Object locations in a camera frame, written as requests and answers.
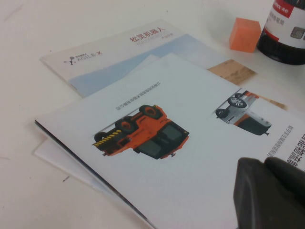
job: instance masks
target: bottle label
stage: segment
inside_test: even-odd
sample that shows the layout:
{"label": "bottle label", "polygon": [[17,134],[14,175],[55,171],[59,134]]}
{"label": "bottle label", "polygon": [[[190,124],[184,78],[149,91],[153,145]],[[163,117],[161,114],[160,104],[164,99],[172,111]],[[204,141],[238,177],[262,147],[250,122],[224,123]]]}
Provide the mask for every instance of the bottle label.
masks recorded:
{"label": "bottle label", "polygon": [[305,49],[305,10],[275,0],[264,31],[277,42]]}

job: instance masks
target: orange robot vehicle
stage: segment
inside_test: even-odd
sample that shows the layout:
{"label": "orange robot vehicle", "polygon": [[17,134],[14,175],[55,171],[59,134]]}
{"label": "orange robot vehicle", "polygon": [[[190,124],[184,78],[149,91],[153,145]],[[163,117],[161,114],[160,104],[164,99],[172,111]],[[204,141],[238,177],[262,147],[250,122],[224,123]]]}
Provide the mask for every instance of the orange robot vehicle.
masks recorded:
{"label": "orange robot vehicle", "polygon": [[114,156],[129,148],[154,159],[175,156],[175,151],[189,138],[189,132],[168,119],[156,105],[143,105],[139,110],[134,116],[116,121],[109,132],[97,133],[93,146],[103,151],[104,156]]}

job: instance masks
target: dark bottle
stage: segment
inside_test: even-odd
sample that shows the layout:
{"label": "dark bottle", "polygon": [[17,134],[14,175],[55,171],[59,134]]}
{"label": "dark bottle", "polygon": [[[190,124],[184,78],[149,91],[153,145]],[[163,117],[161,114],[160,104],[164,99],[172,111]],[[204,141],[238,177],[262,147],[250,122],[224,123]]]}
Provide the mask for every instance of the dark bottle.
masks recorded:
{"label": "dark bottle", "polygon": [[305,0],[275,0],[257,48],[276,61],[305,64]]}

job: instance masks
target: white table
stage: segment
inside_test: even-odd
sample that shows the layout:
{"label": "white table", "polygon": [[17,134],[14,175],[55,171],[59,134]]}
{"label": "white table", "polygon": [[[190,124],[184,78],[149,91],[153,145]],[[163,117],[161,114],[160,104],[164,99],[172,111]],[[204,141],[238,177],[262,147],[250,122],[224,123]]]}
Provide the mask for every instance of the white table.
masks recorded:
{"label": "white table", "polygon": [[32,155],[37,115],[80,97],[39,58],[163,18],[259,72],[250,90],[303,120],[305,67],[228,49],[235,17],[264,25],[273,0],[0,1],[0,222],[3,229],[140,229],[131,211]]}

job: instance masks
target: orange cube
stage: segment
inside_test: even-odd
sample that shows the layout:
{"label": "orange cube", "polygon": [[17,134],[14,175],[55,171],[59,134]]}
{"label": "orange cube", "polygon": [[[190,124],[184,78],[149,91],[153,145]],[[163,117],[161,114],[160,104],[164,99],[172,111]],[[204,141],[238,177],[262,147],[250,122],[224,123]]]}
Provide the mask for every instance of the orange cube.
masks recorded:
{"label": "orange cube", "polygon": [[229,40],[230,49],[254,52],[261,33],[262,30],[258,21],[236,18]]}

